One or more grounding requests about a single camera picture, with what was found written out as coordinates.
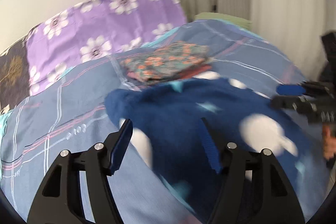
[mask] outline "dark blue blanket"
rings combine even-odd
[[[153,171],[170,185],[189,186],[184,200],[201,220],[209,217],[221,183],[198,136],[202,117],[242,149],[270,148],[297,189],[295,162],[309,149],[309,140],[289,116],[236,80],[173,81],[142,92],[118,89],[105,105],[115,125],[130,118],[148,136]]]

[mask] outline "white polka dot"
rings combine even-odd
[[[233,78],[229,79],[229,83],[230,85],[235,86],[238,89],[244,90],[247,88],[247,86],[244,83],[240,82],[239,80],[233,79]]]
[[[125,119],[119,120],[119,128],[123,125]],[[149,138],[139,128],[133,128],[131,144],[138,151],[140,157],[149,168],[152,168],[152,145]]]
[[[214,71],[205,71],[202,72],[198,75],[193,76],[194,78],[199,78],[199,79],[208,79],[208,80],[215,80],[221,77],[219,73],[216,73]]]
[[[270,99],[270,97],[268,97],[267,95],[265,95],[265,94],[263,94],[263,93],[261,93],[261,92],[254,91],[254,93],[255,93],[255,94],[258,94],[258,95],[260,95],[260,96],[262,96],[262,97],[265,97],[265,98],[267,98],[267,99]]]
[[[295,144],[285,136],[280,124],[270,117],[252,114],[240,122],[239,130],[246,144],[257,152],[268,148],[275,156],[281,155],[284,149],[294,156],[298,154]]]

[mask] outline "pillowcase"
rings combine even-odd
[[[58,81],[68,68],[151,42],[186,23],[179,0],[88,0],[66,9],[26,42],[30,93]]]
[[[206,13],[206,12],[200,13],[195,16],[195,20],[199,20],[199,19],[223,19],[223,20],[227,20],[249,31],[251,30],[251,27],[252,27],[251,26],[252,22],[250,20],[246,20],[244,18],[230,16],[230,15],[220,14],[220,13]]]

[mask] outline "green pillow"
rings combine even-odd
[[[250,20],[219,13],[200,13],[195,15],[195,20],[199,19],[224,19],[249,31],[251,30],[252,24]]]

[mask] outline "folded clothes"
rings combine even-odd
[[[191,68],[191,69],[187,69],[182,71],[181,73],[177,74],[176,77],[172,77],[170,80],[176,80],[176,79],[188,79],[191,78],[197,74],[200,74],[202,72],[205,72],[207,70],[210,70],[211,66],[210,65],[203,65],[197,68]],[[133,79],[138,80],[137,75],[134,72],[129,72],[127,73],[128,77],[131,77]]]
[[[128,70],[130,77],[152,85],[179,79],[186,71],[191,72],[205,65],[209,61],[207,52],[208,46],[177,41],[153,53],[127,58],[122,65]]]

